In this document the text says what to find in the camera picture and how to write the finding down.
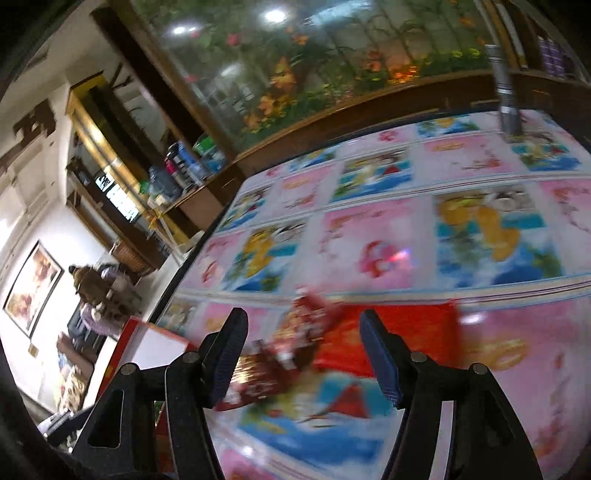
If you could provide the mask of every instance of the white wall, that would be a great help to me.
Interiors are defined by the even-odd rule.
[[[79,302],[67,269],[70,264],[92,265],[106,251],[65,205],[59,201],[53,202],[27,230],[15,250],[11,267],[0,284],[2,305],[37,241],[60,264],[64,274],[40,316],[33,338],[29,340],[4,311],[0,312],[0,338],[17,386],[45,408],[55,411],[52,383],[54,376],[59,373],[57,335],[66,331],[67,322]],[[27,352],[30,342],[39,349],[36,359]]]

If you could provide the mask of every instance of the ceiling light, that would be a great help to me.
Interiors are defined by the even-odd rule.
[[[278,8],[269,10],[265,13],[265,20],[269,23],[281,23],[285,20],[287,15],[283,10],[279,10]]]

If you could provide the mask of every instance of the poster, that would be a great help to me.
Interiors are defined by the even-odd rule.
[[[228,315],[234,307],[241,307],[248,315],[248,336],[246,342],[264,339],[268,333],[268,327],[277,325],[277,321],[268,320],[269,310],[265,308],[236,305],[233,303],[210,302],[199,314],[199,318],[185,329],[185,338],[194,345],[200,345],[203,339],[210,333],[219,332],[226,322]]]
[[[302,155],[301,157],[294,158],[290,161],[287,170],[290,172],[300,171],[303,168],[312,167],[314,165],[320,165],[321,163],[334,160],[336,158],[336,152],[340,145],[334,145],[328,148],[321,148],[315,152]]]
[[[557,232],[578,273],[591,271],[591,180],[538,183],[559,211]]]
[[[236,228],[256,217],[265,204],[270,190],[271,186],[261,187],[239,196],[238,200],[230,207],[217,231],[223,232],[224,230]]]
[[[179,284],[181,290],[215,288],[227,273],[246,232],[211,237]]]
[[[197,319],[201,304],[201,300],[173,296],[164,313],[156,321],[156,326],[188,338],[187,332],[191,324]]]
[[[426,182],[438,183],[523,170],[498,134],[465,135],[423,143],[415,150],[416,165]]]
[[[460,320],[466,366],[490,367],[513,406],[545,478],[557,478],[574,460],[583,431],[584,357],[579,304],[563,300],[466,313]]]
[[[434,199],[439,287],[488,287],[562,275],[550,230],[523,185]]]
[[[327,212],[310,236],[296,285],[322,293],[410,288],[413,200],[387,200]]]
[[[512,145],[512,149],[531,171],[580,170],[582,166],[570,150],[548,132],[526,134],[524,142]]]
[[[291,267],[305,219],[253,230],[222,281],[222,290],[277,291]]]
[[[239,428],[335,478],[379,478],[397,413],[375,379],[307,371],[284,394],[244,409]]]
[[[271,219],[281,218],[322,206],[327,200],[324,180],[333,172],[334,166],[327,166],[281,180],[269,199],[266,215]]]
[[[433,138],[441,135],[461,134],[480,130],[470,115],[448,116],[426,120],[416,124],[419,138]]]
[[[37,242],[4,303],[4,312],[29,338],[63,273],[61,266]]]
[[[222,452],[219,462],[224,477],[229,480],[278,480],[275,475],[254,463],[252,459],[231,448]]]
[[[332,202],[386,193],[412,180],[406,148],[345,162]]]

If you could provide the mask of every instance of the glass panel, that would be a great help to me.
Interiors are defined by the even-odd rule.
[[[132,0],[240,149],[389,85],[488,68],[472,0]]]

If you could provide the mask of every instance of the wall decoration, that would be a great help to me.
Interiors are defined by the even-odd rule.
[[[4,303],[4,311],[29,338],[63,273],[64,270],[37,242]]]

